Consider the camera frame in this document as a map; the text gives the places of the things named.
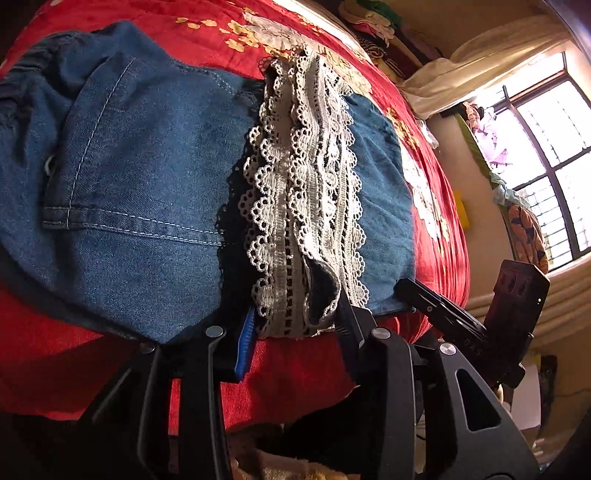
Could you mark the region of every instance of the metal rivet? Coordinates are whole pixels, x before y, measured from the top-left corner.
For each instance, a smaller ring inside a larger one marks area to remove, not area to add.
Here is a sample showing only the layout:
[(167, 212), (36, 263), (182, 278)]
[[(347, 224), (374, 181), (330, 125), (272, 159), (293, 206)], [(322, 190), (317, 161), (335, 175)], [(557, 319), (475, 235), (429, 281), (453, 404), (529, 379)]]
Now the metal rivet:
[(455, 355), (457, 352), (456, 347), (451, 343), (442, 343), (441, 345), (439, 345), (439, 349), (441, 350), (443, 355)]
[(207, 335), (209, 338), (217, 338), (222, 334), (223, 328), (219, 325), (211, 325), (211, 327), (208, 327), (207, 330), (205, 330), (205, 335)]
[(139, 352), (143, 354), (152, 353), (156, 350), (156, 346), (153, 343), (145, 342), (139, 344)]
[(386, 338), (390, 338), (390, 331), (386, 328), (377, 327), (371, 331), (371, 334), (374, 338), (379, 338), (380, 340), (385, 340)]

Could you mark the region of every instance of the white stitching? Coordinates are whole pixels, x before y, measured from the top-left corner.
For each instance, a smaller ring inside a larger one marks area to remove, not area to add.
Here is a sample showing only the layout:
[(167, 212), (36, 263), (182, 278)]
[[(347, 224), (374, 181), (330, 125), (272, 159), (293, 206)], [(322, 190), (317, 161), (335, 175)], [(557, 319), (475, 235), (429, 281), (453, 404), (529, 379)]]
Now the white stitching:
[(145, 220), (145, 221), (154, 222), (154, 223), (161, 223), (162, 225), (176, 226), (176, 227), (179, 227), (179, 228), (183, 228), (185, 230), (191, 230), (193, 232), (213, 233), (215, 235), (223, 235), (220, 232), (212, 232), (210, 230), (197, 230), (196, 228), (191, 228), (189, 226), (177, 225), (176, 223), (162, 222), (160, 220), (152, 220), (151, 218), (139, 217), (139, 216), (136, 216), (136, 215), (130, 215), (129, 213), (123, 213), (123, 212), (114, 212), (112, 210), (105, 210), (105, 209), (102, 209), (102, 208), (89, 208), (89, 207), (76, 207), (74, 209), (71, 209), (71, 208), (68, 208), (68, 207), (44, 207), (44, 208), (49, 209), (49, 210), (98, 210), (100, 212), (115, 213), (116, 215), (125, 215), (126, 217), (130, 217), (130, 218), (137, 218), (139, 220)]
[(105, 108), (107, 107), (107, 104), (109, 103), (109, 100), (111, 99), (111, 96), (113, 95), (113, 92), (117, 88), (117, 85), (119, 85), (119, 82), (123, 78), (123, 75), (125, 75), (125, 72), (127, 72), (127, 69), (129, 68), (129, 66), (134, 61), (135, 61), (135, 59), (132, 59), (127, 64), (127, 66), (125, 67), (125, 69), (123, 70), (121, 75), (119, 75), (119, 78), (115, 82), (113, 89), (111, 90), (109, 96), (107, 97), (105, 104), (103, 105), (103, 109), (100, 111), (100, 115), (99, 115), (98, 119), (96, 119), (95, 127), (92, 129), (92, 132), (90, 133), (90, 138), (88, 139), (88, 143), (86, 144), (86, 148), (84, 149), (84, 153), (82, 154), (82, 158), (80, 159), (80, 163), (78, 164), (78, 170), (76, 170), (76, 176), (74, 177), (74, 183), (72, 184), (72, 192), (70, 193), (70, 203), (68, 204), (68, 213), (66, 216), (66, 228), (68, 228), (69, 223), (70, 223), (70, 210), (72, 209), (72, 200), (74, 199), (74, 190), (76, 189), (76, 182), (78, 180), (78, 174), (80, 173), (80, 168), (82, 166), (82, 162), (84, 162), (84, 159), (86, 157), (86, 153), (88, 152), (88, 147), (90, 147), (90, 142), (92, 141), (92, 138), (95, 136), (96, 128), (99, 126), (100, 119), (103, 117), (103, 113), (105, 113)]
[[(66, 222), (49, 222), (47, 220), (44, 220), (43, 223), (47, 223), (48, 225), (66, 225), (66, 226), (68, 226), (68, 224)], [(154, 233), (137, 232), (135, 230), (127, 230), (124, 228), (117, 228), (117, 227), (109, 226), (109, 225), (101, 225), (99, 223), (76, 223), (75, 222), (75, 223), (70, 223), (69, 225), (94, 227), (94, 228), (99, 227), (99, 228), (105, 228), (107, 230), (115, 230), (117, 232), (134, 233), (134, 234), (140, 235), (140, 236), (149, 236), (149, 237), (154, 237), (154, 238), (167, 238), (170, 240), (184, 240), (184, 241), (190, 242), (192, 244), (199, 244), (199, 245), (216, 245), (217, 247), (222, 246), (221, 242), (202, 242), (199, 240), (193, 240), (191, 238), (183, 238), (181, 236), (156, 235)]]

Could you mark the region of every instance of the jeans pocket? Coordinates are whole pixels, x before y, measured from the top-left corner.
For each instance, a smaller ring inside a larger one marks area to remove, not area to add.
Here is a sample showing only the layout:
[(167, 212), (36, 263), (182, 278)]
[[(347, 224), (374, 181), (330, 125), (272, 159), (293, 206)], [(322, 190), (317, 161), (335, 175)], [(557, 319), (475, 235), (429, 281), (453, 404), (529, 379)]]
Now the jeans pocket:
[[(212, 83), (201, 85), (207, 101), (194, 97), (198, 106), (187, 108), (201, 77)], [(211, 74), (165, 69), (154, 77), (141, 59), (123, 53), (102, 63), (64, 123), (43, 226), (221, 245), (216, 215), (228, 199), (226, 179), (242, 155), (243, 133), (224, 149), (212, 132), (234, 93), (216, 95), (215, 86)]]

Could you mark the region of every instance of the yellow object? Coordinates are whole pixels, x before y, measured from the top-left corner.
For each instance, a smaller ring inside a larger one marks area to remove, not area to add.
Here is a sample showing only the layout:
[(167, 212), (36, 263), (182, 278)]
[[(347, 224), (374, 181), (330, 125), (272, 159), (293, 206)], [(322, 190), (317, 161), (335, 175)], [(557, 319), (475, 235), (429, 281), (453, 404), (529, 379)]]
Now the yellow object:
[(462, 194), (454, 190), (453, 197), (456, 201), (456, 210), (457, 215), (460, 218), (460, 225), (462, 226), (463, 230), (468, 230), (470, 228), (470, 222), (468, 220), (466, 209), (464, 208), (464, 203), (462, 202)]

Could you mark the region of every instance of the wall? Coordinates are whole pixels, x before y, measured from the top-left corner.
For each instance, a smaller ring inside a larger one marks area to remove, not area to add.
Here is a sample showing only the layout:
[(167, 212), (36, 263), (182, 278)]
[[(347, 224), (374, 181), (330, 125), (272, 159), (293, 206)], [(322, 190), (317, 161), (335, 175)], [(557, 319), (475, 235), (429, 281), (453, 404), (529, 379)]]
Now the wall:
[(551, 459), (567, 442), (591, 407), (591, 327), (577, 332), (537, 351), (558, 357), (555, 399), (548, 425), (539, 442), (544, 454)]
[(539, 12), (538, 0), (383, 0), (445, 57), (480, 33)]
[(505, 223), (492, 189), (474, 162), (455, 117), (435, 115), (427, 122), (439, 141), (435, 154), (452, 188), (461, 192), (470, 221), (464, 233), (470, 259), (470, 297), (490, 293), (501, 262), (513, 259)]

